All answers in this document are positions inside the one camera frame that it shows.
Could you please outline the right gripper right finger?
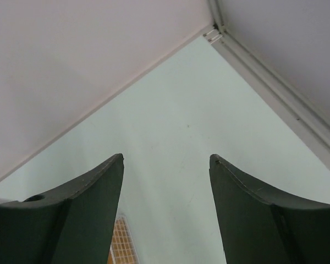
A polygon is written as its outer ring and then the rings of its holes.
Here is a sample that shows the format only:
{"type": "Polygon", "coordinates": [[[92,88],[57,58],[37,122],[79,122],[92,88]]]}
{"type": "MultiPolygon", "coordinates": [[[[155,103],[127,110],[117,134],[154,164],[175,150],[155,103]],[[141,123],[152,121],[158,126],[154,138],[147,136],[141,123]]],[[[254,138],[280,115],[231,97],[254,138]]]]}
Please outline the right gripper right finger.
{"type": "Polygon", "coordinates": [[[330,263],[330,204],[273,187],[217,154],[209,174],[227,263],[330,263]]]}

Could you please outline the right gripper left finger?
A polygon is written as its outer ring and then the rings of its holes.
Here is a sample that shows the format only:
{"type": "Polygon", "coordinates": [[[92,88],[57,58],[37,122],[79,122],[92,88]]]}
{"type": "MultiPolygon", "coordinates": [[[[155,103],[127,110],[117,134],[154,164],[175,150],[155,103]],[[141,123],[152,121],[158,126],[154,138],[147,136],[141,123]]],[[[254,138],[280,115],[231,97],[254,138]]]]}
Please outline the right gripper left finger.
{"type": "Polygon", "coordinates": [[[54,189],[0,203],[0,263],[106,263],[123,160],[118,153],[54,189]]]}

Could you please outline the white wire wooden shelf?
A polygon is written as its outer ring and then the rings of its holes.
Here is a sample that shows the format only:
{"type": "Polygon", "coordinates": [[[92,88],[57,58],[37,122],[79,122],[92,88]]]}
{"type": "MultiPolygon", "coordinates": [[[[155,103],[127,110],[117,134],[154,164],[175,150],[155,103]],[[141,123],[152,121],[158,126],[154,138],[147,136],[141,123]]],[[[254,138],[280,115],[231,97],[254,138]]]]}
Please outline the white wire wooden shelf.
{"type": "Polygon", "coordinates": [[[107,264],[140,263],[125,215],[115,219],[107,264]]]}

